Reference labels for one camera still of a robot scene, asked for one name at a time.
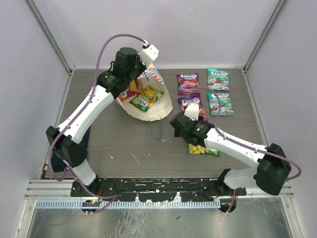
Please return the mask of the blue checkered paper bag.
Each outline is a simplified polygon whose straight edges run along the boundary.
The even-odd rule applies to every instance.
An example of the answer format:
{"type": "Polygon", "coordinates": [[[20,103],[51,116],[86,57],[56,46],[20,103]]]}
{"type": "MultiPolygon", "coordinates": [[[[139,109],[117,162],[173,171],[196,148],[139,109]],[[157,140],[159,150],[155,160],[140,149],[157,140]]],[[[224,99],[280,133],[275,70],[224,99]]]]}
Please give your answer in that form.
{"type": "Polygon", "coordinates": [[[141,73],[137,80],[141,81],[142,89],[147,86],[151,86],[162,91],[164,95],[158,101],[156,101],[147,112],[142,112],[141,110],[129,104],[129,101],[135,96],[132,96],[123,102],[121,102],[118,97],[116,102],[132,117],[142,121],[147,121],[150,124],[158,120],[160,122],[160,126],[162,126],[162,120],[168,116],[173,109],[172,101],[163,77],[160,75],[155,66],[150,64],[150,66],[143,73],[141,73]]]}

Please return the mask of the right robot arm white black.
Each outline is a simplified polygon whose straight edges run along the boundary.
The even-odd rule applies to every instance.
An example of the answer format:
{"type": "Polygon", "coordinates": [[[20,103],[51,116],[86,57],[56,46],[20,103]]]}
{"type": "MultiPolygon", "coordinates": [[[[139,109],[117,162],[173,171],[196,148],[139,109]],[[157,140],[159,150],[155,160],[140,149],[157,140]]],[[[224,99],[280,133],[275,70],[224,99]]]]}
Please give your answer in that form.
{"type": "Polygon", "coordinates": [[[191,120],[182,113],[170,121],[175,137],[188,144],[219,150],[248,165],[247,169],[226,169],[219,176],[221,189],[257,187],[267,194],[280,194],[291,172],[290,162],[277,144],[258,145],[232,136],[202,119],[191,120]]]}

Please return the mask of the dark navy cloth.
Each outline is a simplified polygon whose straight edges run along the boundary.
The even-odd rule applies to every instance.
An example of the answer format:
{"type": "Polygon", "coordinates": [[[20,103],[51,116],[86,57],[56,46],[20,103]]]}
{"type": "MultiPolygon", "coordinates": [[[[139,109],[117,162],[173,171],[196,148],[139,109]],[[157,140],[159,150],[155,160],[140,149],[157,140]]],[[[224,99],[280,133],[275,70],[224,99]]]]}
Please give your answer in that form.
{"type": "Polygon", "coordinates": [[[57,140],[53,147],[51,165],[54,172],[62,172],[66,165],[74,168],[80,165],[88,155],[90,128],[85,132],[79,144],[75,143],[70,136],[64,134],[57,140]]]}

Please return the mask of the teal white snack packet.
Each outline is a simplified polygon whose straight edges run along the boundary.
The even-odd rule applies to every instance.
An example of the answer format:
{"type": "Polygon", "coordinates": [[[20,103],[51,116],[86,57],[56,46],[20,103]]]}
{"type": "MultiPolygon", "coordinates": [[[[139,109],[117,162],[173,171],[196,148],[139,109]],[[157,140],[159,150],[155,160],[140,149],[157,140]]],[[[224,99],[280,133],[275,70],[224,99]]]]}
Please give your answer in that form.
{"type": "Polygon", "coordinates": [[[220,111],[220,116],[233,116],[234,109],[232,107],[231,97],[229,93],[211,93],[208,92],[209,106],[211,115],[217,116],[220,111]]]}

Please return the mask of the teal mint candy packet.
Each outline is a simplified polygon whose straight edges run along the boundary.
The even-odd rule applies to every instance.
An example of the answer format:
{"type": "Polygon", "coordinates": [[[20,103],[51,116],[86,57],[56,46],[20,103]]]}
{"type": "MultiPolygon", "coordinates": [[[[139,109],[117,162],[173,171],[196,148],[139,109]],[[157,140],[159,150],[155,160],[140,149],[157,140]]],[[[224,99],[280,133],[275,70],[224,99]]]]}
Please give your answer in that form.
{"type": "Polygon", "coordinates": [[[214,91],[229,91],[229,76],[228,71],[208,68],[208,87],[214,91]]]}

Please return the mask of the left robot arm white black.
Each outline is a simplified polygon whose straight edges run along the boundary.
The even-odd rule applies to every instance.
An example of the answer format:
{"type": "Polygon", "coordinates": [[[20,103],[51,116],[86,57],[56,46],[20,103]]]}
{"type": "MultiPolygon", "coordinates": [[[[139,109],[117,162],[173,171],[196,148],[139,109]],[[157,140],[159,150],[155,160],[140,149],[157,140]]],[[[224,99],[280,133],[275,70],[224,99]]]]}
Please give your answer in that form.
{"type": "Polygon", "coordinates": [[[97,176],[87,161],[87,149],[80,145],[83,136],[98,115],[144,72],[158,54],[154,45],[139,52],[121,48],[111,68],[97,75],[96,84],[72,115],[57,128],[50,126],[47,129],[52,151],[73,169],[85,186],[93,183],[97,176]]]}

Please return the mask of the purple snack packet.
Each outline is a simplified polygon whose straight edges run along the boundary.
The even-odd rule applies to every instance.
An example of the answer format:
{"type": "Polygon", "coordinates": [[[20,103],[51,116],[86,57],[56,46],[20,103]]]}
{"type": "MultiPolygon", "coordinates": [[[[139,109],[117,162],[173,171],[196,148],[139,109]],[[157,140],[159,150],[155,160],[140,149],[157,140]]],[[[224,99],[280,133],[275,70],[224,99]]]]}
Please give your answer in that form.
{"type": "Polygon", "coordinates": [[[199,116],[203,117],[203,121],[208,122],[208,117],[207,117],[206,111],[203,107],[200,94],[193,94],[190,96],[178,98],[178,103],[179,103],[180,109],[181,109],[183,114],[185,113],[185,109],[187,108],[188,104],[191,104],[191,103],[198,104],[199,105],[199,116]]]}
{"type": "Polygon", "coordinates": [[[178,95],[191,94],[195,88],[199,88],[199,74],[179,74],[178,79],[178,95]]]}

